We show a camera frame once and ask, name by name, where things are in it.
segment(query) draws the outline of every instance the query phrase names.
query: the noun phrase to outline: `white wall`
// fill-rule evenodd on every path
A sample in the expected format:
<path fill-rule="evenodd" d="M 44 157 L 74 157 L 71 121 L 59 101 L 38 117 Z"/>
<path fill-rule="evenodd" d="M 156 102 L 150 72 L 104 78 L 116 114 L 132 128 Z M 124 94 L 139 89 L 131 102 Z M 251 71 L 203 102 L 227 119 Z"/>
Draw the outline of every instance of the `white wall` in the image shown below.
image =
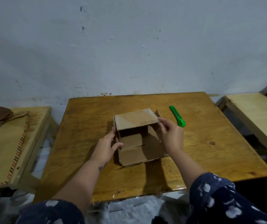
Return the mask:
<path fill-rule="evenodd" d="M 266 85 L 267 0 L 0 0 L 0 105 Z"/>

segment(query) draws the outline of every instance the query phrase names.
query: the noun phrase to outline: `navy patterned sleeve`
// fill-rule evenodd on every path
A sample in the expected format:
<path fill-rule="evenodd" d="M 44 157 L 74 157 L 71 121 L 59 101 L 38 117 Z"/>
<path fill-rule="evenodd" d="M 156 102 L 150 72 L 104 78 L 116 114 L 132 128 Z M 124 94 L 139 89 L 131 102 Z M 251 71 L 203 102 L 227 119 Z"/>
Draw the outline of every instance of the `navy patterned sleeve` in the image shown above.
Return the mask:
<path fill-rule="evenodd" d="M 267 224 L 267 214 L 235 190 L 235 184 L 216 174 L 198 177 L 190 189 L 192 216 L 187 223 Z"/>
<path fill-rule="evenodd" d="M 82 212 L 65 200 L 32 204 L 21 211 L 16 224 L 84 224 Z"/>

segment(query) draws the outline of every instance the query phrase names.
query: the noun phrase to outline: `cardboard box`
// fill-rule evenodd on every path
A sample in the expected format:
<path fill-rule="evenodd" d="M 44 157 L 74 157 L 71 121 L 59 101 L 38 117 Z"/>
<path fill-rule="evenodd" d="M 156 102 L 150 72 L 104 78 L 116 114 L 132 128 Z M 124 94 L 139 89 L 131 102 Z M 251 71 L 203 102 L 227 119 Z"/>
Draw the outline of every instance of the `cardboard box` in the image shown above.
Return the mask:
<path fill-rule="evenodd" d="M 114 116 L 118 149 L 122 166 L 131 166 L 168 156 L 161 139 L 158 110 L 138 110 Z"/>

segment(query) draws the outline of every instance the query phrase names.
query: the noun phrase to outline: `green utility knife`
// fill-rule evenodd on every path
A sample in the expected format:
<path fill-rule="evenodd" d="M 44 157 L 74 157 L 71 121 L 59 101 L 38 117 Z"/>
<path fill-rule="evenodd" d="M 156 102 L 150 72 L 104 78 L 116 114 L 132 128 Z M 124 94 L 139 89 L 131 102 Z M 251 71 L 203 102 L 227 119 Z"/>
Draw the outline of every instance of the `green utility knife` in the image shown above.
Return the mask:
<path fill-rule="evenodd" d="M 175 118 L 177 119 L 177 125 L 180 127 L 185 127 L 185 122 L 177 112 L 176 108 L 174 106 L 170 106 L 171 111 L 173 112 Z"/>

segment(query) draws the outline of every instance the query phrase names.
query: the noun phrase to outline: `wooden table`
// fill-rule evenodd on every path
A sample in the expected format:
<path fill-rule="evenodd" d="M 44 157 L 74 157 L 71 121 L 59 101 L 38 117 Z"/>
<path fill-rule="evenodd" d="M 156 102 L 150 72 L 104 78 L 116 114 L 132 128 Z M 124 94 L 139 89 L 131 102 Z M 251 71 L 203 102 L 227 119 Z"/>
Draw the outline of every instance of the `wooden table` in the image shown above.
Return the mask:
<path fill-rule="evenodd" d="M 113 116 L 138 109 L 158 109 L 175 117 L 174 105 L 186 122 L 184 150 L 205 170 L 232 181 L 265 177 L 267 165 L 204 92 L 70 99 L 50 152 L 34 202 L 50 199 L 87 161 L 106 135 Z M 159 194 L 185 188 L 170 157 L 122 167 L 118 157 L 101 171 L 92 202 Z"/>
<path fill-rule="evenodd" d="M 260 93 L 225 96 L 220 109 L 228 107 L 267 148 L 267 97 Z"/>
<path fill-rule="evenodd" d="M 50 114 L 52 110 L 50 106 L 16 107 L 10 109 L 14 113 L 29 111 L 30 119 L 12 177 L 8 184 L 4 184 L 1 187 L 21 189 L 35 194 L 40 179 L 31 174 L 31 168 L 45 138 L 51 139 L 56 136 L 58 125 Z"/>

